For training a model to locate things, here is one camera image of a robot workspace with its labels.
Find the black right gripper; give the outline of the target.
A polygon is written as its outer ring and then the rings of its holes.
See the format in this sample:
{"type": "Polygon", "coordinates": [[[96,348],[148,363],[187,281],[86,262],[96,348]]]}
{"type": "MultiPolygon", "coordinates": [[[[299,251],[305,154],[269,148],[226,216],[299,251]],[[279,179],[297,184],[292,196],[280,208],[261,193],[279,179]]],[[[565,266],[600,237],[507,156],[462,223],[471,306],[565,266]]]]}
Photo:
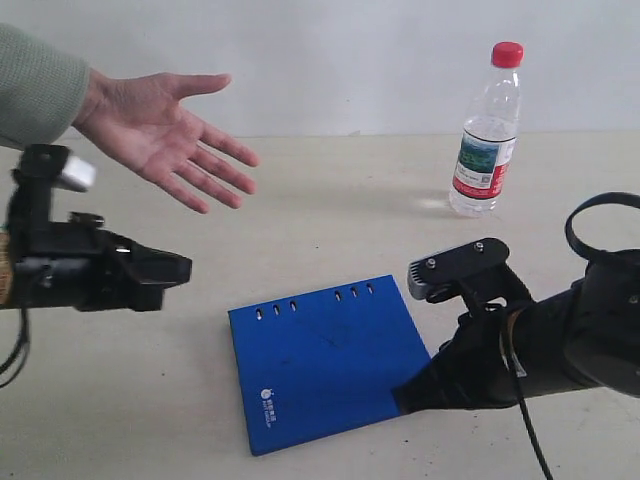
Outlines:
{"type": "Polygon", "coordinates": [[[403,415],[428,410],[491,410],[524,399],[509,319],[524,306],[486,304],[458,317],[458,327],[430,362],[392,390],[403,415]]]}

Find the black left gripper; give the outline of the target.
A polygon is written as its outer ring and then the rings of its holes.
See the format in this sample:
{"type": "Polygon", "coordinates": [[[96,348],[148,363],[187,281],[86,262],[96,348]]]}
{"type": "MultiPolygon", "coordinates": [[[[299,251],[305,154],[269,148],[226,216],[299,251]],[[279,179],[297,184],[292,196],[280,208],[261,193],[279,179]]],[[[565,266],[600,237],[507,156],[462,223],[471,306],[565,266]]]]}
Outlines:
{"type": "Polygon", "coordinates": [[[159,311],[165,291],[191,280],[192,260],[103,228],[96,214],[14,226],[14,305],[81,312],[159,311]]]}

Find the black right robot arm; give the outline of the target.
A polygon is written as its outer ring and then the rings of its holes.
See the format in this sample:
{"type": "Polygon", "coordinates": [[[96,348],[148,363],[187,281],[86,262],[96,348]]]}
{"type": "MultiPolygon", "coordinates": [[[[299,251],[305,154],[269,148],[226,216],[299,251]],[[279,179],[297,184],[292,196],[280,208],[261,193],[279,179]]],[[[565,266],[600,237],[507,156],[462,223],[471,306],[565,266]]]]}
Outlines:
{"type": "Polygon", "coordinates": [[[637,397],[639,254],[619,256],[624,267],[591,262],[582,279],[542,301],[506,264],[479,275],[494,289],[488,301],[466,282],[431,288],[428,302],[460,296],[468,310],[430,362],[393,389],[400,412],[504,409],[599,387],[637,397]]]}

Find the green sleeved forearm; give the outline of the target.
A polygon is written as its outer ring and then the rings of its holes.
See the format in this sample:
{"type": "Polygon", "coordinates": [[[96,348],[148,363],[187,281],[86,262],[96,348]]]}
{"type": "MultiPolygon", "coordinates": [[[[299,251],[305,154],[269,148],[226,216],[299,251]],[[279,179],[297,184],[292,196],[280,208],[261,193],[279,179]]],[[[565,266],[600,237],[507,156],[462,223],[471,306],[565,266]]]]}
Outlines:
{"type": "Polygon", "coordinates": [[[1,25],[1,145],[57,140],[81,110],[89,64],[15,26],[1,25]]]}

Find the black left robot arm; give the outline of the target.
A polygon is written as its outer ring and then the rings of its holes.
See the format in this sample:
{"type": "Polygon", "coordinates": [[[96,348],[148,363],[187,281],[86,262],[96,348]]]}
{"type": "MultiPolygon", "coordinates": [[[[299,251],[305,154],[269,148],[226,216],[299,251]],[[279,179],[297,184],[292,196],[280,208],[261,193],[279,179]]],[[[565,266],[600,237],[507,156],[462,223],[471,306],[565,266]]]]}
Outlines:
{"type": "Polygon", "coordinates": [[[51,193],[17,189],[1,248],[3,309],[159,311],[165,291],[191,280],[192,260],[103,228],[97,214],[50,219],[51,193]]]}

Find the person's open bare hand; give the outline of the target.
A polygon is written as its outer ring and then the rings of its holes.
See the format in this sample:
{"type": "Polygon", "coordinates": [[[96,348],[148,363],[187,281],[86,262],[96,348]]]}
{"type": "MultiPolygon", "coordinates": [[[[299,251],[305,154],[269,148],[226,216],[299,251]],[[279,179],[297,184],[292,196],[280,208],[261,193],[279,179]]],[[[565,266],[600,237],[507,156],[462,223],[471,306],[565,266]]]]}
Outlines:
{"type": "Polygon", "coordinates": [[[256,182],[222,158],[248,166],[259,157],[248,146],[181,105],[185,98],[222,91],[228,74],[156,73],[116,79],[89,76],[73,127],[107,157],[200,214],[208,203],[189,188],[232,208],[256,182]]]}

